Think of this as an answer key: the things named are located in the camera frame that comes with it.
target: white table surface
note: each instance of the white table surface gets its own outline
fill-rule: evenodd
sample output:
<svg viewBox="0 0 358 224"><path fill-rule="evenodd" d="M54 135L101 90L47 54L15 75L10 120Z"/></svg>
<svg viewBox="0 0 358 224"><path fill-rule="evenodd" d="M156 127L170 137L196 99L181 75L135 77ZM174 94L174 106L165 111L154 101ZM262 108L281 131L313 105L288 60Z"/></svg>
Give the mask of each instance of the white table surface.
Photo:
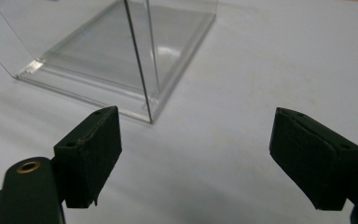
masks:
<svg viewBox="0 0 358 224"><path fill-rule="evenodd" d="M221 0L216 22L147 125L122 118L123 152L99 200L67 223L350 223L316 211L269 155L277 106L358 145L358 3ZM95 107L14 80L0 66L6 169L52 147Z"/></svg>

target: metal grommet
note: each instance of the metal grommet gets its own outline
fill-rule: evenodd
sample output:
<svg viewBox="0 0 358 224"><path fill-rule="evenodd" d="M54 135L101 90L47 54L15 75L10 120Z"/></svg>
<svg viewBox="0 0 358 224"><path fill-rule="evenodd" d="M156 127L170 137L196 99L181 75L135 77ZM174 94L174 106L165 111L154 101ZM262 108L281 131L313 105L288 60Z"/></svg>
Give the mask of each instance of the metal grommet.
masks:
<svg viewBox="0 0 358 224"><path fill-rule="evenodd" d="M28 174L40 167L40 161L28 161L17 168L17 173Z"/></svg>

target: clamp jaw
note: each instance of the clamp jaw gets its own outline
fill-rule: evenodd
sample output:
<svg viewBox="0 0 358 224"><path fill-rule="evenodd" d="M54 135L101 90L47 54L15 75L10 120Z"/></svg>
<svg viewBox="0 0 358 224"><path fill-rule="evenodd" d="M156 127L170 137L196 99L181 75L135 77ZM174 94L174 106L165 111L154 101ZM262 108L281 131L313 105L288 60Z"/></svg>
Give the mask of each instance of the clamp jaw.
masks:
<svg viewBox="0 0 358 224"><path fill-rule="evenodd" d="M116 106L97 110L55 147L52 160L30 158L11 166L0 190L0 224L65 223L69 208L97 203L121 153Z"/></svg>

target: plastic display case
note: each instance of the plastic display case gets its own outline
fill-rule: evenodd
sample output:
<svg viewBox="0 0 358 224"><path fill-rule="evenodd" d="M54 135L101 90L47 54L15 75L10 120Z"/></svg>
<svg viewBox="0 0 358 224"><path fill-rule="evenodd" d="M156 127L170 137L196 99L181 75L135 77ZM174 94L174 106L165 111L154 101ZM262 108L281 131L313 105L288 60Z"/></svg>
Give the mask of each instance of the plastic display case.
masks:
<svg viewBox="0 0 358 224"><path fill-rule="evenodd" d="M217 0L0 0L18 80L152 122L213 24ZM11 50L14 45L22 49Z"/></svg>

